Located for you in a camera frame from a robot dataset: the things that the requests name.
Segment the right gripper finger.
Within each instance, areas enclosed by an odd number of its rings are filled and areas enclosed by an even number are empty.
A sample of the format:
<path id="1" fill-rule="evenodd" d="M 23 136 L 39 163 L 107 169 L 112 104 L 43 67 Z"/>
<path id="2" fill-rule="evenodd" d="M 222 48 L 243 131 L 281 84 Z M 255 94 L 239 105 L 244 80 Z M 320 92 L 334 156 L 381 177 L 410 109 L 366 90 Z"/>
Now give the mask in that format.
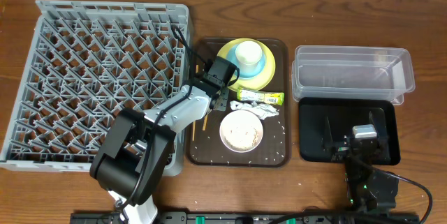
<path id="1" fill-rule="evenodd" d="M 324 143 L 332 144 L 332 132 L 331 132 L 330 121 L 329 121 L 328 117 L 325 118 Z"/>
<path id="2" fill-rule="evenodd" d="M 373 125 L 376 131 L 377 140 L 387 140 L 386 125 L 381 123 L 379 119 L 375 117 L 372 112 L 369 112 L 369 122 Z"/>

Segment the wooden chopstick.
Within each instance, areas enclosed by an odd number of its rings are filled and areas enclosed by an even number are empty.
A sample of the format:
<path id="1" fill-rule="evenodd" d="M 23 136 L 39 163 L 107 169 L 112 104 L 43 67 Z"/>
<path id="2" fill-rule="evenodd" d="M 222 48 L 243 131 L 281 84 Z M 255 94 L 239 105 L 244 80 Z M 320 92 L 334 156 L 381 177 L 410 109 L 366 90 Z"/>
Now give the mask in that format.
<path id="1" fill-rule="evenodd" d="M 196 64 L 195 73 L 198 73 L 198 71 L 199 71 L 199 65 Z M 195 132 L 196 132 L 196 121 L 194 121 L 193 124 L 192 124 L 192 136 L 191 136 L 191 141 L 192 142 L 195 140 Z"/>
<path id="2" fill-rule="evenodd" d="M 206 114 L 206 115 L 204 116 L 204 118 L 203 118 L 203 127 L 202 127 L 202 131 L 205 131 L 206 128 L 207 128 L 208 115 L 209 115 L 209 114 Z"/>

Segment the white bowl with food residue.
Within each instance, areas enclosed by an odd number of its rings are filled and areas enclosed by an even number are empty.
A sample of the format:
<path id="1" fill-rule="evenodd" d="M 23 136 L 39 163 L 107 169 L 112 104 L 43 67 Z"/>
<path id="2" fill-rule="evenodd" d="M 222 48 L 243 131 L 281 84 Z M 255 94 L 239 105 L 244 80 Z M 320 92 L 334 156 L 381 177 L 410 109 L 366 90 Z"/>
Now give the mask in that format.
<path id="1" fill-rule="evenodd" d="M 261 120 L 246 110 L 227 114 L 220 123 L 219 136 L 225 147 L 236 153 L 253 151 L 263 139 Z"/>

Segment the white tissue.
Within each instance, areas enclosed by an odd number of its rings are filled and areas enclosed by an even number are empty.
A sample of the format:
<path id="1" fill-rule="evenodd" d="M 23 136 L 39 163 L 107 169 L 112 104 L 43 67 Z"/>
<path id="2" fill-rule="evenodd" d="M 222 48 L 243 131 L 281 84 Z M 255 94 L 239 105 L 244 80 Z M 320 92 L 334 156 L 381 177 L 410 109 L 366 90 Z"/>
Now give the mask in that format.
<path id="1" fill-rule="evenodd" d="M 236 110 L 246 110 L 255 114 L 260 120 L 264 120 L 268 117 L 275 117 L 279 115 L 279 110 L 272 105 L 256 102 L 243 103 L 236 100 L 230 102 L 230 108 L 233 111 Z"/>

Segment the green yellow snack wrapper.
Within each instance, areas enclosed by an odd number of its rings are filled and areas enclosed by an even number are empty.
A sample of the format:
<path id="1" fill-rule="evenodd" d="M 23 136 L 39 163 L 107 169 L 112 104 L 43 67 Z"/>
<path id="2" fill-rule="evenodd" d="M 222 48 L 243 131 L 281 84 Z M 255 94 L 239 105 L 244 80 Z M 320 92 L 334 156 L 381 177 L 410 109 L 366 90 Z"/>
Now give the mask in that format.
<path id="1" fill-rule="evenodd" d="M 283 92 L 252 91 L 243 88 L 237 90 L 237 99 L 240 101 L 266 103 L 270 105 L 283 105 L 284 96 L 285 94 Z"/>

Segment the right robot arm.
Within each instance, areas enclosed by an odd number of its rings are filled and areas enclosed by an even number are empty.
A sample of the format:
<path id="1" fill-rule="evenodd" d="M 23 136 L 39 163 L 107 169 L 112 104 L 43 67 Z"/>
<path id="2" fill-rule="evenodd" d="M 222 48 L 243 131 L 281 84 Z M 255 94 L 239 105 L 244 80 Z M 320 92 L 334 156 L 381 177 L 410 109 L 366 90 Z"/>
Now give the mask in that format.
<path id="1" fill-rule="evenodd" d="M 342 162 L 349 198 L 356 211 L 386 214 L 396 207 L 398 180 L 378 171 L 373 163 L 389 154 L 386 125 L 369 113 L 369 123 L 353 126 L 342 141 L 334 140 L 329 118 L 325 118 L 323 150 L 330 160 Z"/>

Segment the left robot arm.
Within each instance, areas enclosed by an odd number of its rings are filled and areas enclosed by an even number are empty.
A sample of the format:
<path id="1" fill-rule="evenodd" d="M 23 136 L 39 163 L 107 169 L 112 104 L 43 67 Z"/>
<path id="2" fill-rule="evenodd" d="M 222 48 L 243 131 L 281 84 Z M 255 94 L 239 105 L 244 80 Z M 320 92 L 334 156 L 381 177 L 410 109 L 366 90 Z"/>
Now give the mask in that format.
<path id="1" fill-rule="evenodd" d="M 239 68 L 217 57 L 193 76 L 176 95 L 157 107 L 138 112 L 123 109 L 115 118 L 92 161 L 89 174 L 115 199 L 112 223 L 152 223 L 158 215 L 152 194 L 165 170 L 177 136 L 214 109 L 226 87 L 235 83 Z"/>

